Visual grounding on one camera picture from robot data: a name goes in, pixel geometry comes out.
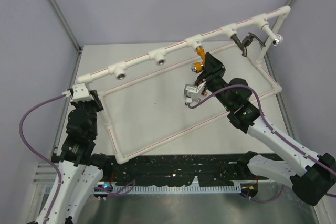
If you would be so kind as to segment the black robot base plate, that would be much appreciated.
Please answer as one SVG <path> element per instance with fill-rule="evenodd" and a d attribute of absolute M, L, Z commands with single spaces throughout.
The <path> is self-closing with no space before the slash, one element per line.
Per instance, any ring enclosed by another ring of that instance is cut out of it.
<path fill-rule="evenodd" d="M 257 179 L 239 159 L 242 154 L 142 155 L 124 164 L 110 156 L 103 168 L 103 181 L 124 186 L 190 186 L 197 178 L 202 186 L 232 185 L 235 180 Z"/>

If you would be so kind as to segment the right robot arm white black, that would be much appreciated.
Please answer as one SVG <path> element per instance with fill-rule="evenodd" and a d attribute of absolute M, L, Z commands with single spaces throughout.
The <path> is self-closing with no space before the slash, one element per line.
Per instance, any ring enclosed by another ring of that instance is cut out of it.
<path fill-rule="evenodd" d="M 270 123 L 261 108 L 249 98 L 257 93 L 246 80 L 223 79 L 225 66 L 207 52 L 197 82 L 204 84 L 211 95 L 228 111 L 230 123 L 245 134 L 259 140 L 282 160 L 273 161 L 254 154 L 238 165 L 240 177 L 267 177 L 287 187 L 306 204 L 315 206 L 335 184 L 335 158 L 308 149 Z"/>

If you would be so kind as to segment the white PVC pipe frame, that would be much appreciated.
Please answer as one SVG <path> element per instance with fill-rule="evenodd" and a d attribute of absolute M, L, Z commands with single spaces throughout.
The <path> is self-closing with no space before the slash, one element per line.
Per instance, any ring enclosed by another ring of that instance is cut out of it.
<path fill-rule="evenodd" d="M 215 99 L 195 110 L 185 105 L 183 90 L 195 81 L 191 65 L 199 61 L 190 43 L 199 41 L 224 63 L 225 79 L 245 79 L 284 129 L 277 101 L 281 86 L 262 59 L 265 49 L 253 42 L 242 57 L 233 42 L 210 41 L 225 33 L 223 27 L 176 44 L 85 45 L 77 81 L 89 80 L 104 105 L 94 151 L 121 162 L 141 154 L 268 153 L 264 144 L 232 127 Z"/>

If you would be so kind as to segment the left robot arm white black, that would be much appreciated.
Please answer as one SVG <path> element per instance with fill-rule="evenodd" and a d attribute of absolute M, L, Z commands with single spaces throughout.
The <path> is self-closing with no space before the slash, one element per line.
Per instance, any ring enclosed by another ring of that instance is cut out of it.
<path fill-rule="evenodd" d="M 35 223 L 76 223 L 99 180 L 112 175 L 105 155 L 93 154 L 98 135 L 97 113 L 103 105 L 95 90 L 70 89 L 67 137 L 61 147 L 57 178 Z"/>

